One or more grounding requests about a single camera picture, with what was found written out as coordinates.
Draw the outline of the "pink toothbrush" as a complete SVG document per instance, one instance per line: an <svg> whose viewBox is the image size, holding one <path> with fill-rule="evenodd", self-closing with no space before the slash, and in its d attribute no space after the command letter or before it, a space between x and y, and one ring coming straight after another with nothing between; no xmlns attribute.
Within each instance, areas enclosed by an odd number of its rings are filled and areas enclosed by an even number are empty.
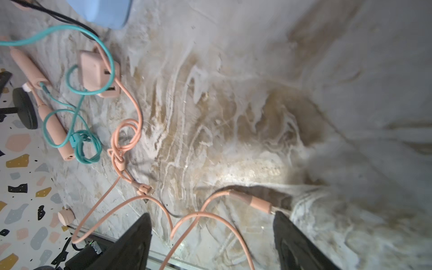
<svg viewBox="0 0 432 270"><path fill-rule="evenodd" d="M43 130L47 132L46 141L50 142L53 148L57 148L65 161L75 159L74 149L66 142L66 131L54 111L39 97L30 82L25 83L23 89L32 93L36 100L39 116L43 120Z"/></svg>
<svg viewBox="0 0 432 270"><path fill-rule="evenodd" d="M51 85L50 81L44 76L37 65L24 51L12 46L9 46L9 48L12 59L27 77L28 82L33 88L41 90L42 83L45 86Z"/></svg>

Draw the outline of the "blue power strip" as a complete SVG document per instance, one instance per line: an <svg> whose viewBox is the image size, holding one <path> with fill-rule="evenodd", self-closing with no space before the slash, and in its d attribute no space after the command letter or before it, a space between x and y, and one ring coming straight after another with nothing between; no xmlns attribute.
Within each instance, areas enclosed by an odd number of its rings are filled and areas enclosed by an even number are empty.
<svg viewBox="0 0 432 270"><path fill-rule="evenodd" d="M119 30L125 26L132 0L67 0L86 21L104 28Z"/></svg>

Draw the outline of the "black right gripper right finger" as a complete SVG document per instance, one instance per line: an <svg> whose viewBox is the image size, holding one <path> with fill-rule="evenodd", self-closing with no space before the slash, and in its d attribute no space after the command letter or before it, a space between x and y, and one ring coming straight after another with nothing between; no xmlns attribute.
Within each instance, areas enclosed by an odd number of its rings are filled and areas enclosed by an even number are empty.
<svg viewBox="0 0 432 270"><path fill-rule="evenodd" d="M283 212L275 213L273 231L282 270L338 269Z"/></svg>

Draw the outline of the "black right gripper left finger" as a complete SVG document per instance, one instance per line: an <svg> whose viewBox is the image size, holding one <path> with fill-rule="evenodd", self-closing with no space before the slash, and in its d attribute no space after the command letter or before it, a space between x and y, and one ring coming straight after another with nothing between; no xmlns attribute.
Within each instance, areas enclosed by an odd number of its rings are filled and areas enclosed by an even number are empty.
<svg viewBox="0 0 432 270"><path fill-rule="evenodd" d="M143 214L129 229L93 262L89 270L145 270L152 238L148 213Z"/></svg>

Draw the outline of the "pink charger cube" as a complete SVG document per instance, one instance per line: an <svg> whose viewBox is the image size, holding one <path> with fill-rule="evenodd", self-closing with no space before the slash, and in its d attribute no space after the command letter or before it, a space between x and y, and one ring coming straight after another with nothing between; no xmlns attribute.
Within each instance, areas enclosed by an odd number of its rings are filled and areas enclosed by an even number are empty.
<svg viewBox="0 0 432 270"><path fill-rule="evenodd" d="M115 77L116 79L120 79L120 64L115 61L114 66ZM109 81L110 73L99 53L80 51L78 67L80 83L89 92L101 89ZM120 87L114 81L105 92L97 95L104 99L117 98L120 96Z"/></svg>

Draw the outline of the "metal base rail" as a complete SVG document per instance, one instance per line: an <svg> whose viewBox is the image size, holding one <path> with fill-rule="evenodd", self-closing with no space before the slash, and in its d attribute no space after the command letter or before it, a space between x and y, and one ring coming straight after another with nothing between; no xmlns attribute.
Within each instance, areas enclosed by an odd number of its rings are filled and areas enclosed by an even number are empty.
<svg viewBox="0 0 432 270"><path fill-rule="evenodd" d="M150 216L145 214L119 239L91 234L87 245L65 263L66 270L157 270L162 260L150 256Z"/></svg>

